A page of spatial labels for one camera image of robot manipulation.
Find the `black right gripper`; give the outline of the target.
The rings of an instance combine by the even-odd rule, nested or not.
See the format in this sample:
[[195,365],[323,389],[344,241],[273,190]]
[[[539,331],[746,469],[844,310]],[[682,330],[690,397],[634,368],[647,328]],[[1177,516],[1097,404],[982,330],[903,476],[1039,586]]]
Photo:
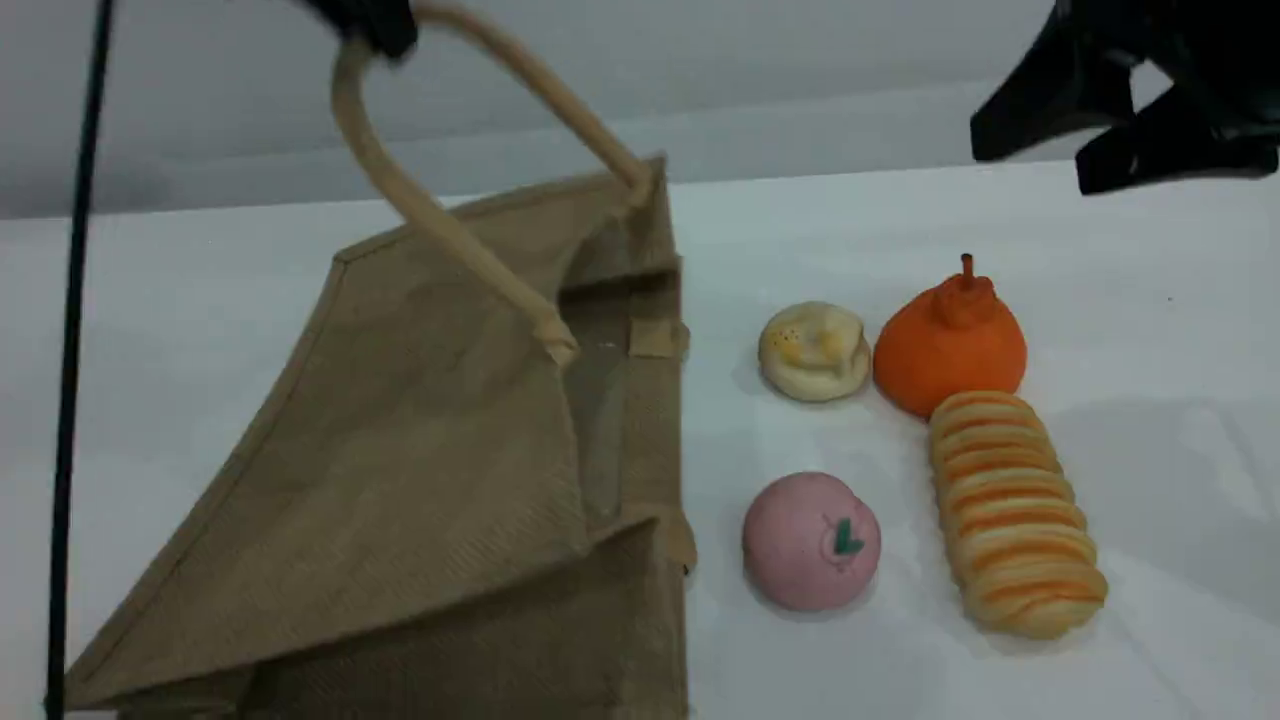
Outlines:
[[1276,173],[1277,3],[1059,1],[973,113],[972,156],[1108,126],[1075,155],[1084,196]]

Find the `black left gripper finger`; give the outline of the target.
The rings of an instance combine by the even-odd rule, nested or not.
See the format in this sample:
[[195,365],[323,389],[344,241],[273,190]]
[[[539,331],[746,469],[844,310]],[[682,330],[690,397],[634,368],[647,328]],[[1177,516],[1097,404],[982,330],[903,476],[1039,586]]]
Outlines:
[[370,44],[384,58],[404,58],[415,49],[417,40],[419,26],[412,1],[370,3]]
[[371,42],[376,38],[376,1],[305,0],[300,4],[343,40],[362,38]]

